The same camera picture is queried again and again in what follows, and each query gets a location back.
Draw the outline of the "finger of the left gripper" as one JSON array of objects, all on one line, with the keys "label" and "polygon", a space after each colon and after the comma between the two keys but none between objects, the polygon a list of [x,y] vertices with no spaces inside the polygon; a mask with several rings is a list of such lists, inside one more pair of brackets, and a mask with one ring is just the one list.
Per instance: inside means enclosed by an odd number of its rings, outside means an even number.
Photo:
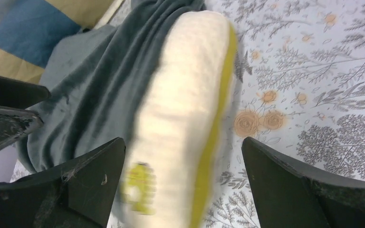
[{"label": "finger of the left gripper", "polygon": [[44,86],[0,76],[0,106],[26,109],[49,97]]},{"label": "finger of the left gripper", "polygon": [[43,125],[34,111],[0,106],[0,150],[31,134]]}]

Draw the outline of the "cream pillow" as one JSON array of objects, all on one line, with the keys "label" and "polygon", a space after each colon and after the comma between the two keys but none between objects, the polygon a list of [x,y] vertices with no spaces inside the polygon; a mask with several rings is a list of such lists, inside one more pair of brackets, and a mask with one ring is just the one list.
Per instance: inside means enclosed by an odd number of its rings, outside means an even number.
[{"label": "cream pillow", "polygon": [[173,24],[134,118],[121,183],[126,228],[199,228],[213,198],[237,41],[214,11]]}]

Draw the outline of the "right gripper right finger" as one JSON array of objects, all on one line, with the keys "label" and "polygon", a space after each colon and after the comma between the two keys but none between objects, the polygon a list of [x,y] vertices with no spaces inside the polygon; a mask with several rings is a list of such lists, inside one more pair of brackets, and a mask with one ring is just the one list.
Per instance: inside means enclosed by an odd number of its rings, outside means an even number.
[{"label": "right gripper right finger", "polygon": [[241,150],[263,228],[365,228],[365,181],[316,168],[251,137]]}]

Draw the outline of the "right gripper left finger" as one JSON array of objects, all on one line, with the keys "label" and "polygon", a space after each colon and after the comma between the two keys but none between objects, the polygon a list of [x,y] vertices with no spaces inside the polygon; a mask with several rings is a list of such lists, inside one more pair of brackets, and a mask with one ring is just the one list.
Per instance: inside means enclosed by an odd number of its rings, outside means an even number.
[{"label": "right gripper left finger", "polygon": [[105,228],[125,143],[115,138],[61,165],[0,183],[0,228]]}]

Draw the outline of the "zebra and grey pillowcase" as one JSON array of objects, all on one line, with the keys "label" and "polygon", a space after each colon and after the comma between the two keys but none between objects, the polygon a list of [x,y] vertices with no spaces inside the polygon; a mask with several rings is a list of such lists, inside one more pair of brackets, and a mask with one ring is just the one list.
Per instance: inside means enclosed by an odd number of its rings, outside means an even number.
[{"label": "zebra and grey pillowcase", "polygon": [[133,0],[118,26],[61,40],[40,80],[51,96],[30,108],[44,124],[16,143],[22,165],[36,173],[116,137],[130,141],[169,30],[204,8],[202,0]]}]

